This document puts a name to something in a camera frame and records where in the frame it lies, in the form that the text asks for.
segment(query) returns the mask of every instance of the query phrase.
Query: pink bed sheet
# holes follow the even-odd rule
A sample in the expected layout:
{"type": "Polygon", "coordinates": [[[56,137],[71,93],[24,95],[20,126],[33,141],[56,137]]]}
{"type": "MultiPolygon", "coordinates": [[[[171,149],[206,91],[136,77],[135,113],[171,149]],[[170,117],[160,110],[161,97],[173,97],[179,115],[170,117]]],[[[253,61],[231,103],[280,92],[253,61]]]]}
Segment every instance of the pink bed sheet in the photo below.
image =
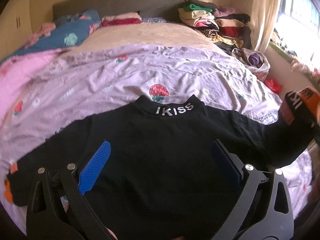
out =
{"type": "Polygon", "coordinates": [[[31,81],[33,74],[62,52],[71,49],[52,49],[14,56],[0,65],[0,128],[2,128],[7,111],[31,81]]]}

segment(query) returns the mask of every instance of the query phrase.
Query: metal pivot bolt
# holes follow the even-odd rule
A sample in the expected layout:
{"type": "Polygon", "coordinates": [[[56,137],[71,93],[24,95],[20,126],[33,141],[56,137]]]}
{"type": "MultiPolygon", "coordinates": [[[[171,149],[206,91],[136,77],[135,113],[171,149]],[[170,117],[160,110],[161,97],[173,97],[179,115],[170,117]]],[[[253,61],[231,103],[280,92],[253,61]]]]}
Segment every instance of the metal pivot bolt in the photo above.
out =
{"type": "Polygon", "coordinates": [[[275,172],[276,172],[276,174],[278,174],[278,175],[282,175],[281,169],[275,169],[275,172]]]}
{"type": "Polygon", "coordinates": [[[38,173],[39,173],[39,174],[42,174],[42,173],[44,173],[44,171],[45,171],[45,168],[44,168],[44,167],[41,167],[41,168],[39,168],[38,173]]]}
{"type": "Polygon", "coordinates": [[[68,170],[74,170],[75,167],[76,167],[76,165],[75,165],[74,163],[70,163],[70,164],[68,164],[68,166],[67,166],[68,170]]]}
{"type": "Polygon", "coordinates": [[[254,167],[251,165],[251,164],[247,164],[245,166],[245,168],[248,170],[248,171],[253,171],[254,167]]]}

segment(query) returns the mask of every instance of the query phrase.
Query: gray headboard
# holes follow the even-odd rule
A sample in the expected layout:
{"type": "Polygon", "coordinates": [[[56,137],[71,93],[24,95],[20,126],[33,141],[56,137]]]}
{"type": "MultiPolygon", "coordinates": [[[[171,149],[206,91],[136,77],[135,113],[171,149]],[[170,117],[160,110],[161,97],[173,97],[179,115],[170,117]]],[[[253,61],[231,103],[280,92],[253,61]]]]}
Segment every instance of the gray headboard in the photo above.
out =
{"type": "Polygon", "coordinates": [[[52,6],[53,19],[96,9],[100,17],[140,11],[142,17],[180,21],[178,8],[185,0],[65,0],[52,6]]]}

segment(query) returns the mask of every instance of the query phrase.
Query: beige curtain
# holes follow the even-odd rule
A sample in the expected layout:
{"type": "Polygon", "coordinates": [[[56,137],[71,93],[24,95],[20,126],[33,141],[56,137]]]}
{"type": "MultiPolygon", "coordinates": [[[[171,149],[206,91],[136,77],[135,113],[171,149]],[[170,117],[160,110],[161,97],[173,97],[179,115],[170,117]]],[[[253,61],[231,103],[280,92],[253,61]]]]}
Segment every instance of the beige curtain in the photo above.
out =
{"type": "Polygon", "coordinates": [[[253,0],[250,29],[252,49],[264,53],[269,44],[281,0],[253,0]]]}

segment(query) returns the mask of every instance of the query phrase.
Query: bed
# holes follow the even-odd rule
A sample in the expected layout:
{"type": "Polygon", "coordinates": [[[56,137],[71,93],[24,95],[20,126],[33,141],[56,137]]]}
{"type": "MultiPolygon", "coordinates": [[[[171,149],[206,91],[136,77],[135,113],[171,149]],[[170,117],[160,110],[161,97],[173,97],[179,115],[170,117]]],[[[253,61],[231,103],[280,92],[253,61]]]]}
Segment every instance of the bed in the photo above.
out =
{"type": "MultiPolygon", "coordinates": [[[[157,98],[162,104],[182,103],[194,94],[206,105],[236,110],[263,124],[277,120],[278,95],[202,34],[173,22],[184,0],[119,0],[119,7],[109,10],[107,5],[115,1],[68,0],[53,5],[53,14],[58,18],[90,8],[101,16],[140,11],[142,16],[170,22],[100,28],[82,45],[33,73],[3,120],[1,182],[18,159],[74,120],[116,109],[141,95],[152,98],[155,85],[167,92],[157,98]]],[[[308,151],[283,172],[296,217],[310,191],[308,151]]],[[[25,233],[26,207],[9,203],[5,191],[1,185],[1,203],[25,233]]]]}

